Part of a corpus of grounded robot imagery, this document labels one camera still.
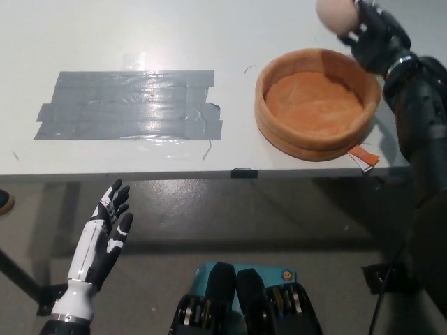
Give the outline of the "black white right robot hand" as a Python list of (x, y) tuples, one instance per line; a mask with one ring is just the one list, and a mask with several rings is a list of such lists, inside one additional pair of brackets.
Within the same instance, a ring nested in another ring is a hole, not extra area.
[(415, 61), (411, 39), (393, 15), (371, 1), (353, 5), (357, 22), (337, 37), (366, 71), (386, 78), (400, 64)]

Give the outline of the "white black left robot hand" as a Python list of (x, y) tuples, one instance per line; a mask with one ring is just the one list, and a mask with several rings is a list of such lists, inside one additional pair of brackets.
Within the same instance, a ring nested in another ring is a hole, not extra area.
[(85, 223), (68, 271), (69, 280), (91, 283), (100, 291), (129, 235), (133, 214), (128, 212), (129, 186), (118, 179), (103, 194)]

